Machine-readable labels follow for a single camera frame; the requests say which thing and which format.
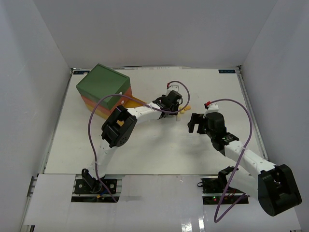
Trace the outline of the pale yellow highlighter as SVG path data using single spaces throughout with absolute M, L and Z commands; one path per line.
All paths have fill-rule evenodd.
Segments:
M 176 115 L 176 121 L 181 121 L 181 113 L 178 113 L 178 114 Z

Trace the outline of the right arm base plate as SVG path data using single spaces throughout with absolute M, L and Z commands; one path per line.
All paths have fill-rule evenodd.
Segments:
M 221 186 L 218 178 L 202 178 L 197 187 L 202 189 L 202 201 L 204 205 L 217 205 L 223 193 L 225 185 Z M 229 187 L 224 196 L 223 205 L 232 205 L 241 195 L 238 189 Z

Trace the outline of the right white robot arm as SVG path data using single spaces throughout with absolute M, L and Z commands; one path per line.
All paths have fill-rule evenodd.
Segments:
M 188 131 L 195 125 L 198 134 L 206 134 L 215 150 L 225 157 L 239 162 L 218 173 L 218 188 L 225 193 L 238 189 L 258 200 L 262 209 L 276 216 L 302 203 L 302 198 L 292 170 L 285 164 L 276 165 L 249 149 L 235 135 L 227 132 L 224 116 L 218 112 L 191 115 Z

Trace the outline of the green drawer storage box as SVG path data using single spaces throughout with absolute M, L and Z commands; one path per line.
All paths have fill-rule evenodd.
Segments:
M 130 78 L 101 64 L 97 64 L 76 85 L 76 88 L 81 96 L 95 103 L 107 95 L 112 95 L 100 103 L 108 110 L 118 104 L 120 100 L 118 94 L 132 95 Z

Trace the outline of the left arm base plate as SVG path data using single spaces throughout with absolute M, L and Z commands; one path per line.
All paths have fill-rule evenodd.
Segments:
M 116 193 L 117 188 L 117 179 L 102 179 L 102 182 L 108 187 L 111 194 Z M 90 187 L 85 180 L 77 179 L 74 187 L 73 193 L 75 194 L 109 194 L 108 191 L 104 188 L 104 186 L 97 181 L 95 186 Z

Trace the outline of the orange red drawer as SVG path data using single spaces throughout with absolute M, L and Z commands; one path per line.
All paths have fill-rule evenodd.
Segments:
M 123 87 L 117 89 L 115 87 L 93 87 L 90 89 L 85 89 L 76 86 L 77 91 L 82 97 L 85 105 L 88 107 L 89 110 L 93 110 L 96 106 L 97 102 L 111 94 L 124 94 L 126 96 L 132 97 L 132 88 L 130 87 Z M 113 110 L 119 106 L 123 105 L 128 101 L 127 98 L 121 96 L 112 96 L 108 97 L 107 99 L 103 100 L 100 105 L 96 109 L 96 114 L 103 118 L 107 118 Z

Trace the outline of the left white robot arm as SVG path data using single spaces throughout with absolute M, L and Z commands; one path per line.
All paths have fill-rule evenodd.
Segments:
M 117 106 L 101 127 L 101 143 L 98 151 L 94 147 L 88 128 L 94 160 L 90 168 L 82 169 L 85 187 L 92 193 L 100 192 L 102 188 L 107 189 L 107 184 L 103 182 L 107 166 L 117 148 L 129 140 L 134 127 L 142 122 L 158 120 L 167 115 L 177 115 L 182 99 L 179 92 L 169 90 L 167 95 L 162 95 L 149 104 L 135 108 Z

